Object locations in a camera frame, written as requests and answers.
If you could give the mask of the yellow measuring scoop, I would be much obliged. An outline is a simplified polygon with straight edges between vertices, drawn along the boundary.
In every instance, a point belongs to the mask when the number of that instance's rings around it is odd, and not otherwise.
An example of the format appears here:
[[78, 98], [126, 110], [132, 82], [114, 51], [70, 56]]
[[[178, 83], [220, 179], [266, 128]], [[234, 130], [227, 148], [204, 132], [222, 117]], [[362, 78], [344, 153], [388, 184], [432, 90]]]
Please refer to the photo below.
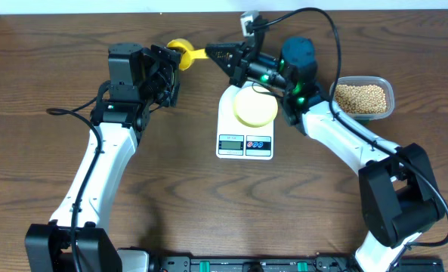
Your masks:
[[179, 63], [180, 71], [189, 69], [195, 60], [205, 60], [209, 58], [205, 49], [196, 50], [186, 39], [173, 39], [167, 44], [167, 47], [181, 53], [181, 62]]

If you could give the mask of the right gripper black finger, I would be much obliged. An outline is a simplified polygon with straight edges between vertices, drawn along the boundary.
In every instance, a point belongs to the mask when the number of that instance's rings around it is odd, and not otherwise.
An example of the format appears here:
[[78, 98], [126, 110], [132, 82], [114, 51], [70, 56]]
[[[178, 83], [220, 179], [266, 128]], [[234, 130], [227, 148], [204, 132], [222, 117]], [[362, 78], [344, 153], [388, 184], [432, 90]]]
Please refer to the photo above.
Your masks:
[[230, 78], [235, 77], [236, 67], [239, 63], [239, 58], [232, 57], [212, 57], [212, 60], [221, 68], [221, 70]]
[[244, 42], [207, 44], [205, 53], [213, 60], [230, 60], [239, 54], [244, 44]]

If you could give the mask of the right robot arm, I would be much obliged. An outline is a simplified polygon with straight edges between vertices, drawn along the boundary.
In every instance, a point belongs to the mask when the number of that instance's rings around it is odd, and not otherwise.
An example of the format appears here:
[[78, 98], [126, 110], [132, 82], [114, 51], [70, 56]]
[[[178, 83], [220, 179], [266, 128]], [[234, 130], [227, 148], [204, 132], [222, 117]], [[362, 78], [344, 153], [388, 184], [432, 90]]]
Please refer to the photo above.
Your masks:
[[311, 40], [288, 39], [279, 57], [261, 41], [209, 44], [205, 54], [229, 76], [218, 110], [221, 158], [273, 155], [273, 121], [328, 147], [358, 176], [368, 234], [354, 259], [361, 271], [390, 271], [418, 237], [448, 215], [426, 152], [401, 147], [364, 128], [322, 94]]

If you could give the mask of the yellow bowl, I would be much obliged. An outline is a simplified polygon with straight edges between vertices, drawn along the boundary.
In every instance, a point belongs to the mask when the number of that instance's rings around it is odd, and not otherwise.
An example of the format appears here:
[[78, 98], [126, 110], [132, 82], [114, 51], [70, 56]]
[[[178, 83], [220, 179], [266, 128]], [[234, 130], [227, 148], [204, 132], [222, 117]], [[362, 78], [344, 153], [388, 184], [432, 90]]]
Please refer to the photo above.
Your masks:
[[259, 85], [251, 85], [237, 92], [233, 99], [233, 114], [251, 128], [260, 128], [272, 122], [278, 112], [273, 93]]

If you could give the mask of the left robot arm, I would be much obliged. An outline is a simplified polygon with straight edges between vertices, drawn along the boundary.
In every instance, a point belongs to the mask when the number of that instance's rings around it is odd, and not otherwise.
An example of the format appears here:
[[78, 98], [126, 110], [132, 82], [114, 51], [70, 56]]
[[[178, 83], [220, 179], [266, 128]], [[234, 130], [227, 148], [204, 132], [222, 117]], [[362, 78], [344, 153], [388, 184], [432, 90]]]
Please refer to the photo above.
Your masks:
[[117, 249], [108, 235], [122, 174], [150, 121], [161, 107], [175, 107], [183, 51], [136, 43], [108, 49], [109, 80], [90, 117], [85, 155], [65, 198], [46, 224], [25, 236], [32, 271], [158, 271], [159, 260], [143, 249]]

